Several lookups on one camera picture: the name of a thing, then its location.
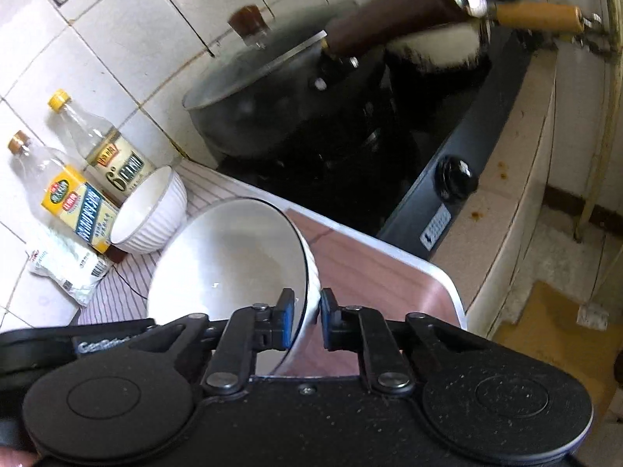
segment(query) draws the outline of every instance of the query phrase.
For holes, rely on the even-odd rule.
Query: black stove top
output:
[[[438,162],[458,156],[482,172],[529,60],[503,29],[475,70],[421,76],[389,58],[378,99],[366,106],[372,132],[346,156],[226,158],[218,171],[428,259],[462,205],[442,202]],[[425,233],[431,223],[436,229]]]

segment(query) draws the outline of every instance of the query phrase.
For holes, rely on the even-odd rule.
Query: bottle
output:
[[[63,90],[57,90],[48,105],[65,122],[78,154],[123,198],[154,171],[110,121],[86,112]]]
[[[24,169],[31,204],[41,204],[99,253],[112,253],[111,259],[117,260],[121,251],[110,244],[117,207],[78,170],[24,132],[13,135],[9,150]]]

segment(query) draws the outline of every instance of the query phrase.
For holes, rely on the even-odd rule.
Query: brown baseboard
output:
[[[549,184],[545,187],[543,205],[551,209],[560,210],[570,216],[580,216],[584,209],[585,200],[568,191],[554,188]],[[602,228],[618,237],[623,237],[623,216],[605,207],[596,205],[591,215],[591,224]]]

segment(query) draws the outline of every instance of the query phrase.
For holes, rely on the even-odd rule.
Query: wire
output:
[[[114,271],[115,271],[115,272],[117,272],[117,275],[119,276],[119,278],[120,278],[120,279],[121,279],[121,280],[122,280],[122,281],[126,284],[126,286],[127,286],[130,290],[132,290],[132,292],[133,292],[133,293],[135,293],[135,294],[136,294],[136,295],[138,295],[140,298],[142,298],[143,300],[145,300],[145,302],[147,302],[147,297],[145,297],[145,296],[141,295],[141,294],[140,294],[140,293],[138,293],[138,292],[137,292],[134,288],[132,288],[132,285],[131,285],[129,282],[127,282],[126,278],[125,278],[125,277],[123,277],[123,276],[119,273],[119,271],[116,269],[116,267],[115,267],[115,266],[113,266],[113,269],[114,269]]]

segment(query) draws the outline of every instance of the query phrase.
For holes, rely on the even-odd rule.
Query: bottle cap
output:
[[[62,106],[71,99],[72,97],[70,97],[65,91],[56,90],[52,95],[52,98],[48,101],[48,105],[54,112],[58,112]]]
[[[24,133],[23,131],[18,131],[17,133],[15,133],[15,135],[11,137],[11,140],[9,141],[9,151],[11,151],[13,154],[21,153],[22,147],[24,147],[29,140],[30,137],[26,135],[26,133]]]

